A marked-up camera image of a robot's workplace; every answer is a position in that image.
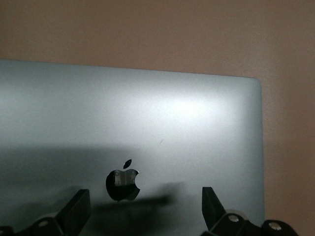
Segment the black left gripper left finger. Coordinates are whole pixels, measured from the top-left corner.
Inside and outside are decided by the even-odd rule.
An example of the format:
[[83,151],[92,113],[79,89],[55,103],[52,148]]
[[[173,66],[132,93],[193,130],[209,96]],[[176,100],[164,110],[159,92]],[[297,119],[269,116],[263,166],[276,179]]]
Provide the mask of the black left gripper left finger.
[[2,236],[77,236],[91,215],[90,191],[80,189],[54,217],[43,217],[26,229],[15,232],[11,226],[1,226]]

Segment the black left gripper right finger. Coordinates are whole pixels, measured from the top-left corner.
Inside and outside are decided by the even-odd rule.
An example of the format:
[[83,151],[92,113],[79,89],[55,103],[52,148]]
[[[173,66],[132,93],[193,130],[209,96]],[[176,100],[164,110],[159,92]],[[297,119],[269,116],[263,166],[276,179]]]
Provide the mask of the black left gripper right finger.
[[297,232],[287,223],[266,220],[256,226],[237,213],[228,213],[213,188],[202,188],[202,214],[208,228],[204,236],[296,236]]

